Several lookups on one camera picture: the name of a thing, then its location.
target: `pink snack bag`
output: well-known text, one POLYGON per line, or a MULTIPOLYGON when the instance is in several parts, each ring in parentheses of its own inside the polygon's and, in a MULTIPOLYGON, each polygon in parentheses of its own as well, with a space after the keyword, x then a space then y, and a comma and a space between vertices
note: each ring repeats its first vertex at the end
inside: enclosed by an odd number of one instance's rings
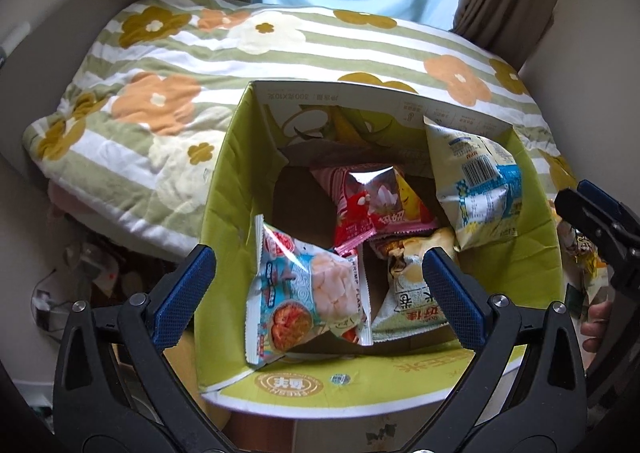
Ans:
POLYGON ((348 253, 365 240, 439 227, 397 166, 362 164, 311 170, 338 209, 334 248, 348 253))

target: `human hand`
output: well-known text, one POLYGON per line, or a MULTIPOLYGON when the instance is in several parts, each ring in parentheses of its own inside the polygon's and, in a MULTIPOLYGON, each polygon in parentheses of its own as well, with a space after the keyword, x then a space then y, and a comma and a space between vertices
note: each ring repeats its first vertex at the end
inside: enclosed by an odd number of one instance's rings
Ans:
POLYGON ((600 348, 602 337, 609 324, 612 306, 612 301, 603 301, 589 307, 589 321, 580 326, 580 334, 590 337, 582 344, 585 352, 596 353, 600 348))

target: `snack bag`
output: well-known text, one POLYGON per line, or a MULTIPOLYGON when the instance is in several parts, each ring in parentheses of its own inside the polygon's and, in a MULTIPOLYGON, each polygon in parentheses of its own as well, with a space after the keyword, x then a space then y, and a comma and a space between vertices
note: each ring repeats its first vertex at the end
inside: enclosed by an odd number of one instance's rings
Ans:
POLYGON ((258 273, 247 300, 247 361, 274 361, 326 331, 359 342, 368 327, 357 255, 342 258, 291 238, 265 223, 261 214, 255 217, 255 229, 258 273))
POLYGON ((389 291, 371 324, 374 342, 414 336, 447 322, 422 277, 422 258, 431 247, 442 247, 455 259, 455 235, 450 227, 430 237, 370 242, 376 254, 387 259, 389 291))
POLYGON ((415 234, 440 225, 396 166, 364 164, 311 173, 337 206, 334 245, 339 255, 373 236, 415 234))
POLYGON ((424 121, 436 195, 460 248, 516 237, 522 176, 511 154, 486 137, 424 121))

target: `striped quilt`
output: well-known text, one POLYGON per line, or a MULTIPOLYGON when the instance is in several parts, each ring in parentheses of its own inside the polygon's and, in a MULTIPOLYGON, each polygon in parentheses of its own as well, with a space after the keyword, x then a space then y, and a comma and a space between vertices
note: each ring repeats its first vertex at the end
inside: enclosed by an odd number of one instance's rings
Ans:
POLYGON ((185 256, 234 108, 262 78, 377 84, 461 104, 514 126, 550 200, 574 182, 517 73, 465 39, 347 10, 224 0, 128 6, 24 145, 90 209, 185 256))

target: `metal bolt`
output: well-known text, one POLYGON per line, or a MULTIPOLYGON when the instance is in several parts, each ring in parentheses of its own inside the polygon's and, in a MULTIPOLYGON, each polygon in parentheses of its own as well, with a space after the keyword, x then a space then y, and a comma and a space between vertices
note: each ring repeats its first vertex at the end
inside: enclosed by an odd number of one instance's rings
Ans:
POLYGON ((73 312, 82 312, 84 309, 86 309, 86 301, 82 299, 80 301, 76 301, 71 307, 73 312))
POLYGON ((146 294, 144 292, 136 292, 129 298, 129 304, 134 307, 139 307, 146 301, 146 294))
POLYGON ((558 312, 558 314, 564 314, 566 312, 566 306, 564 306, 564 303, 560 303, 559 301, 554 301, 552 307, 556 312, 558 312))
POLYGON ((504 294, 496 294, 491 298, 491 303, 497 307, 506 307, 509 304, 509 298, 504 294))

